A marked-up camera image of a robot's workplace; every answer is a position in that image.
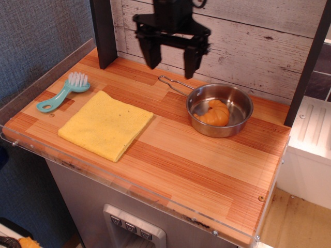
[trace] control panel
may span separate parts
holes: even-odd
[[[167,248],[166,233],[159,227],[110,204],[104,205],[103,215],[111,238],[117,239],[113,242],[116,248],[125,247],[123,244],[126,243],[126,240],[130,239],[130,234],[138,235],[152,242],[155,248]]]

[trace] wooden countertop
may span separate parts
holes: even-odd
[[[72,92],[57,110],[39,112],[36,104],[57,94],[73,71],[89,76],[89,91]],[[122,58],[101,70],[93,50],[8,121],[3,133],[198,228],[218,230],[219,236],[241,246],[250,244],[265,208],[266,201],[259,198],[267,199],[289,138],[290,128],[282,125],[289,107],[251,97],[254,112],[243,131],[211,138],[190,125],[186,97],[158,81],[160,75],[193,87],[205,84]],[[57,136],[58,129],[99,90],[154,113],[117,163]]]

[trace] button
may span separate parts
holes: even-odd
[[[152,240],[152,234],[140,229],[141,237],[144,239]]]
[[[137,229],[135,226],[129,224],[129,223],[125,223],[126,229],[129,230],[130,232],[136,233]]]
[[[112,215],[110,216],[110,218],[112,219],[112,222],[114,224],[116,224],[117,226],[122,226],[122,221],[119,218]]]

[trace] black vertical post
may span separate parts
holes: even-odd
[[[99,66],[105,69],[117,58],[114,24],[110,0],[90,0],[97,43]]]
[[[302,71],[299,83],[296,87],[291,106],[286,117],[284,125],[291,127],[294,123],[295,116],[299,110],[302,99],[305,95],[309,79],[314,70],[316,61],[320,55],[325,37],[331,23],[331,0],[326,1],[326,5],[321,16],[320,24],[317,28],[314,40],[312,42],[304,69]]]

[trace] white bristles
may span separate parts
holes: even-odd
[[[82,87],[83,82],[84,82],[84,74],[81,75],[80,81],[79,81],[79,87]]]
[[[85,75],[84,77],[84,83],[83,83],[83,86],[86,86],[87,85],[87,75]]]
[[[69,74],[69,84],[71,84],[71,85],[72,85],[72,77],[73,77],[73,73],[70,73]]]
[[[72,86],[83,87],[87,85],[87,75],[84,73],[71,72],[69,74],[68,82]]]

